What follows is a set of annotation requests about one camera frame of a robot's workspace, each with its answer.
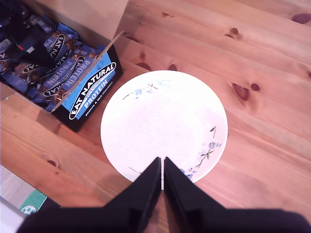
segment blue flower design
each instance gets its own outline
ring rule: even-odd
[[[211,143],[209,143],[208,147],[212,150],[215,148],[215,145],[216,145],[216,143],[211,142]]]
[[[135,90],[135,94],[138,96],[138,95],[141,95],[142,94],[142,90],[141,89],[136,89]]]
[[[163,82],[162,81],[160,81],[160,80],[157,80],[157,82],[156,82],[159,86],[162,86],[163,85]]]

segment white object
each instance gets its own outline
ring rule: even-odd
[[[32,205],[27,205],[24,208],[21,209],[21,211],[26,214],[26,215],[30,215],[36,212],[36,209],[34,206]]]
[[[26,215],[0,197],[0,232],[15,233],[23,223]]]
[[[110,99],[101,124],[109,161],[132,182],[156,157],[162,165],[169,157],[191,181],[198,181],[217,164],[227,134],[225,110],[216,94],[199,79],[170,70],[125,83]]]

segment wooden table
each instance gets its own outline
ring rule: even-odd
[[[282,208],[311,221],[310,8],[311,0],[130,1],[117,31],[126,32],[116,44],[124,75],[85,126],[73,133],[13,94],[1,101],[1,164],[62,206],[106,204],[130,185],[101,146],[107,102],[141,73],[178,70],[214,90],[229,124],[223,156],[196,185],[227,208]],[[163,195],[150,225],[168,232]]]

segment blue packaging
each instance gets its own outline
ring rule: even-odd
[[[76,33],[67,34],[62,31],[63,27],[63,25],[59,27],[58,31],[54,32],[44,42],[44,46],[55,61],[62,61],[61,58],[63,58],[68,50],[70,50],[77,43]],[[15,67],[14,72],[9,77],[5,78],[5,80],[17,90],[25,93],[28,88],[28,84],[37,82],[37,80],[40,80],[42,76],[45,77],[45,73],[48,71],[48,67],[20,63]]]
[[[96,60],[98,54],[100,54],[104,50],[104,46],[101,46],[100,50],[95,50],[91,47],[83,45],[81,49],[84,51],[88,51],[90,54],[87,58],[81,63],[80,66],[76,67],[72,72],[70,77],[61,85],[61,88],[54,94],[54,97],[50,100],[49,106],[46,108],[47,111],[51,111],[56,104],[62,100],[62,98],[66,95],[68,91],[73,87],[73,85],[84,76],[86,70],[90,67],[90,65]]]
[[[5,39],[0,43],[0,73],[5,72],[10,66],[9,48],[11,46],[12,42],[8,39]]]
[[[49,18],[47,18],[46,16],[35,16],[32,15],[29,17],[29,21],[33,24],[33,25],[40,25],[40,27],[47,33],[51,33],[52,31],[55,30],[55,26],[54,24],[50,21]]]
[[[54,71],[45,82],[40,85],[34,102],[47,102],[61,87],[61,85],[68,79],[68,77],[75,71],[78,66],[84,61],[87,52],[75,50],[71,53],[61,66]]]
[[[114,46],[111,44],[106,50],[52,111],[74,131],[81,128],[123,74]]]

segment snack bar wrapper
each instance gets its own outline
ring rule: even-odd
[[[38,84],[35,97],[32,99],[35,103],[48,103],[50,98],[61,88],[62,84],[75,72],[78,68],[85,67],[82,63],[88,57],[88,52],[80,49],[74,50],[57,70],[50,75],[42,84]]]
[[[30,16],[29,22],[33,25],[40,25],[40,27],[47,33],[51,33],[53,30],[53,23],[45,17]],[[0,74],[3,74],[12,63],[12,42],[9,39],[5,39],[0,43]]]
[[[89,55],[85,58],[85,60],[77,66],[72,74],[68,77],[68,79],[60,86],[58,91],[54,94],[54,96],[50,99],[50,103],[47,106],[47,111],[52,111],[52,109],[56,106],[56,104],[62,100],[62,98],[66,95],[66,93],[73,87],[73,85],[84,76],[86,70],[91,66],[91,64],[96,60],[98,55],[104,50],[104,47],[100,50],[95,50],[93,48],[82,46],[81,49],[84,49],[89,52]]]
[[[77,38],[77,33],[60,24],[58,30],[44,42],[44,46],[52,59],[57,62],[77,43]],[[48,70],[48,67],[20,63],[15,67],[14,72],[5,79],[17,90],[25,93],[28,84],[35,83]]]
[[[59,68],[64,61],[66,61],[67,58],[69,58],[72,55],[72,51],[75,51],[76,49],[79,49],[83,44],[81,42],[77,42],[75,46],[68,50],[59,60],[56,62],[54,67],[48,69],[46,72],[43,73],[43,75],[38,78],[34,82],[30,82],[30,85],[28,86],[28,89],[26,91],[26,95],[30,98],[35,97],[37,94],[38,88]]]
[[[10,66],[10,47],[12,42],[8,39],[0,43],[0,73],[4,73]]]

